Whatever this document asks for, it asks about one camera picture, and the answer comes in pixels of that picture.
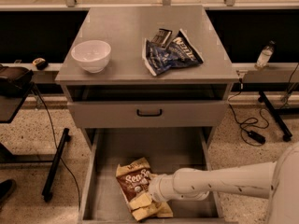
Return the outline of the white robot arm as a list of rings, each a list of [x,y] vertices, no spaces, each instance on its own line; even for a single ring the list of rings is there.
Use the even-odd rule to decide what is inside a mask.
[[[299,224],[299,144],[288,147],[277,161],[156,175],[149,190],[134,199],[132,215],[141,220],[164,211],[170,200],[203,201],[212,191],[267,199],[266,224]]]

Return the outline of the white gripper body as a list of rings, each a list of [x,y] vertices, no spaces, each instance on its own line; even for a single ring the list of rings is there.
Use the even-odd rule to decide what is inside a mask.
[[[156,175],[149,183],[149,195],[157,202],[175,200],[178,193],[174,190],[172,175]]]

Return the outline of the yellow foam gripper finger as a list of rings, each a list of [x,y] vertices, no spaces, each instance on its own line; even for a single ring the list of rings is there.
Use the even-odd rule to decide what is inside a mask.
[[[133,217],[136,221],[140,221],[144,218],[156,215],[161,210],[160,203],[152,203],[146,207],[140,207],[132,212]]]
[[[152,203],[152,199],[147,192],[139,193],[130,202],[129,206],[132,210],[136,210],[141,207],[149,206]]]

